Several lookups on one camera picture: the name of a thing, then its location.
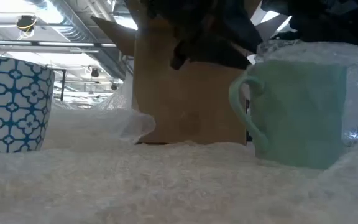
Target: white surface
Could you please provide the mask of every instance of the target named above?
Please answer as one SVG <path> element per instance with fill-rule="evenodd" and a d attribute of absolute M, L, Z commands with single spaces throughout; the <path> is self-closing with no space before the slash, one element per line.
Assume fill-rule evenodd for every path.
<path fill-rule="evenodd" d="M 321 172 L 230 143 L 47 137 L 43 151 L 0 154 L 0 223 L 358 223 L 358 144 Z"/>

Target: blue and white patterned cup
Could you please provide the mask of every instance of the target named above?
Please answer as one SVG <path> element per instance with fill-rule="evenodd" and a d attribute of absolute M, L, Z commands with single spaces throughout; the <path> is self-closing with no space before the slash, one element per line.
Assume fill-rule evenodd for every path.
<path fill-rule="evenodd" d="M 54 79 L 51 69 L 0 57 L 0 152 L 41 148 Z"/>

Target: white packing material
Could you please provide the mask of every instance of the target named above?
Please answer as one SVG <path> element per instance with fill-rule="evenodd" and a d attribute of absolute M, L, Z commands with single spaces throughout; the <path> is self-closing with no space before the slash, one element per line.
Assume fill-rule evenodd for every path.
<path fill-rule="evenodd" d="M 155 129 L 155 121 L 152 116 L 132 109 L 132 83 L 133 78 L 128 75 L 113 95 L 88 110 L 54 101 L 44 144 L 68 147 L 81 136 L 106 136 L 137 143 Z"/>
<path fill-rule="evenodd" d="M 259 161 L 231 143 L 76 138 L 0 154 L 0 223 L 358 223 L 358 144 L 320 171 Z"/>

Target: plastic bag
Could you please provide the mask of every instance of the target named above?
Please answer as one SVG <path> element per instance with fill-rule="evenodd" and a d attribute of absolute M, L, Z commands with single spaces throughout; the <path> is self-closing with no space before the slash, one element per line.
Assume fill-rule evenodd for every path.
<path fill-rule="evenodd" d="M 54 100 L 46 137 L 53 142 L 49 141 L 46 147 L 70 147 L 82 136 L 135 144 L 151 133 L 155 128 L 154 118 L 132 109 L 132 81 L 128 75 L 113 95 L 87 110 Z"/>
<path fill-rule="evenodd" d="M 268 60 L 346 66 L 348 68 L 347 93 L 342 118 L 342 138 L 347 146 L 358 141 L 358 46 L 333 42 L 271 40 L 259 46 L 256 58 L 257 62 Z"/>

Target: ceiling light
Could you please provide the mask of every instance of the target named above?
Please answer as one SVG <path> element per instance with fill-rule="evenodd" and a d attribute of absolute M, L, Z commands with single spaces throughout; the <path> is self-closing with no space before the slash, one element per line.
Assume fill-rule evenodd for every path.
<path fill-rule="evenodd" d="M 100 44 L 102 47 L 116 47 L 115 44 Z"/>
<path fill-rule="evenodd" d="M 98 71 L 97 68 L 92 68 L 91 76 L 92 77 L 99 77 L 99 71 Z"/>
<path fill-rule="evenodd" d="M 71 54 L 82 54 L 82 53 L 99 53 L 99 50 L 77 50 L 77 49 L 70 49 Z"/>
<path fill-rule="evenodd" d="M 0 0 L 0 12 L 28 12 L 33 14 L 37 11 L 37 6 L 26 1 L 4 1 Z"/>
<path fill-rule="evenodd" d="M 16 24 L 10 25 L 10 24 L 0 24 L 0 28 L 8 28 L 8 27 L 17 27 Z"/>
<path fill-rule="evenodd" d="M 36 22 L 37 18 L 35 16 L 22 15 L 22 17 L 17 20 L 16 26 L 19 30 L 28 33 L 34 30 Z"/>

